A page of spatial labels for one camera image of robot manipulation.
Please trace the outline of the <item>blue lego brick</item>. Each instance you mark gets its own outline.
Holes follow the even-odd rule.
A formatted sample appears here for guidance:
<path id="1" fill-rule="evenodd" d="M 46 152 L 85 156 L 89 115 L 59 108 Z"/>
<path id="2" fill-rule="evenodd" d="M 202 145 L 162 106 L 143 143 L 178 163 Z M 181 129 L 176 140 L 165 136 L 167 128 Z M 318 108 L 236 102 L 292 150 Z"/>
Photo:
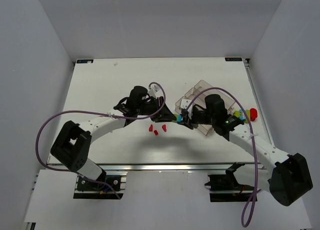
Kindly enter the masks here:
<path id="1" fill-rule="evenodd" d="M 180 122 L 183 121 L 183 116 L 181 114 L 176 114 L 175 116 L 176 116 L 176 122 L 177 123 L 180 123 Z"/>

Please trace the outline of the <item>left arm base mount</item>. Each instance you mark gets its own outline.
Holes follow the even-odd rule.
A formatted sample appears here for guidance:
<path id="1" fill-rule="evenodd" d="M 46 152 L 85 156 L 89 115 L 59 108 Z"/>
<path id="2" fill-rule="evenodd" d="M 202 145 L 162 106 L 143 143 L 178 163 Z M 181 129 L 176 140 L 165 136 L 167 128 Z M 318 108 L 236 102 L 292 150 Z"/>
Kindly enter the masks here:
<path id="1" fill-rule="evenodd" d="M 73 198 L 80 200 L 120 200 L 126 189 L 126 172 L 107 172 L 100 182 L 88 181 L 83 176 L 78 175 Z"/>

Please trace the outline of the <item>small green lego brick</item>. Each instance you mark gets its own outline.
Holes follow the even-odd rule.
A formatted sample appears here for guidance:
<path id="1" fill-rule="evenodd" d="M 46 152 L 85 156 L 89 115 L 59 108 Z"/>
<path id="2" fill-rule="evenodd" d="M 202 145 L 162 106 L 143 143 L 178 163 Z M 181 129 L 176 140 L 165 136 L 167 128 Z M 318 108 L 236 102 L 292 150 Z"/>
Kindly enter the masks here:
<path id="1" fill-rule="evenodd" d="M 173 122 L 177 123 L 180 121 L 180 115 L 179 114 L 174 114 L 175 119 L 173 120 Z"/>

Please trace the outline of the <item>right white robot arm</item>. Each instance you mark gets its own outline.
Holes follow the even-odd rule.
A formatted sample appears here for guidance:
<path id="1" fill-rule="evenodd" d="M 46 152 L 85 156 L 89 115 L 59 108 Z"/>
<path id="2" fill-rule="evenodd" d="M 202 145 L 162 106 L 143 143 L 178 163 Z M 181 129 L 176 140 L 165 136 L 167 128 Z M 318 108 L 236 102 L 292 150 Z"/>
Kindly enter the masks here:
<path id="1" fill-rule="evenodd" d="M 290 206 L 313 188 L 307 160 L 299 153 L 291 155 L 272 146 L 240 118 L 228 113 L 225 102 L 218 94 L 205 97 L 205 107 L 197 106 L 189 99 L 180 102 L 181 121 L 190 129 L 199 125 L 210 125 L 219 136 L 237 145 L 257 161 L 264 169 L 235 162 L 226 169 L 222 180 L 223 188 L 237 188 L 240 185 L 254 186 L 267 191 L 283 206 Z"/>

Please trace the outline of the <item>green studded lego brick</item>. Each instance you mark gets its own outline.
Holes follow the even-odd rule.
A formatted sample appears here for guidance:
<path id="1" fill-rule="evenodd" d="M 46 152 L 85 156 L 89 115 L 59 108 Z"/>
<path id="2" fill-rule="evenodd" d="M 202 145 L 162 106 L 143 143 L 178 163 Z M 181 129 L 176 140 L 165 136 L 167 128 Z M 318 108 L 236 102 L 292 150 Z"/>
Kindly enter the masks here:
<path id="1" fill-rule="evenodd" d="M 238 118 L 240 116 L 240 112 L 238 110 L 236 110 L 233 112 L 233 115 Z"/>

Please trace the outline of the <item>red rounded lego brick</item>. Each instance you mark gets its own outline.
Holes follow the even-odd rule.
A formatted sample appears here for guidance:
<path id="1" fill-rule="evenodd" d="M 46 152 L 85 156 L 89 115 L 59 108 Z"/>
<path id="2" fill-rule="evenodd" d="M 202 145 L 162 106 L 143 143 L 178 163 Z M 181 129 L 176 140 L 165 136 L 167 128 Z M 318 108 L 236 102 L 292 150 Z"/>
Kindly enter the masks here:
<path id="1" fill-rule="evenodd" d="M 255 108 L 251 108 L 249 110 L 249 113 L 250 113 L 250 116 L 249 116 L 250 120 L 254 122 L 258 118 L 258 110 Z"/>

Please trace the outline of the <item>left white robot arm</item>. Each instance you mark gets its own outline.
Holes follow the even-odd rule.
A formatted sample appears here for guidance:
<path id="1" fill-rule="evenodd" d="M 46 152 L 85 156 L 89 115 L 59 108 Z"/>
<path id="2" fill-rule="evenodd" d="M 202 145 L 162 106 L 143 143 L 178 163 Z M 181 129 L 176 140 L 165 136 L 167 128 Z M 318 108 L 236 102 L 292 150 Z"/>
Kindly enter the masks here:
<path id="1" fill-rule="evenodd" d="M 156 82 L 150 83 L 147 88 L 138 85 L 111 111 L 81 123 L 67 121 L 51 147 L 51 155 L 70 172 L 95 183 L 103 182 L 106 172 L 88 157 L 91 144 L 136 120 L 151 119 L 155 123 L 176 121 L 176 116 L 166 105 L 166 94 L 159 95 L 163 90 Z"/>

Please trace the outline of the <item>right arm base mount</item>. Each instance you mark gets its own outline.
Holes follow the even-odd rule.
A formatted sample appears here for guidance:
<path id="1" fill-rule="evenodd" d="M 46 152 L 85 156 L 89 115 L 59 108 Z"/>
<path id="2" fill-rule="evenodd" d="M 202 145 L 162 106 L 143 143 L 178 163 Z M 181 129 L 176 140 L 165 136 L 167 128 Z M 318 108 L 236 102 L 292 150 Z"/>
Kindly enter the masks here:
<path id="1" fill-rule="evenodd" d="M 249 200 L 254 187 L 251 185 L 239 184 L 234 172 L 245 163 L 236 162 L 223 173 L 211 173 L 208 175 L 208 182 L 204 187 L 209 190 L 211 203 L 238 203 Z"/>

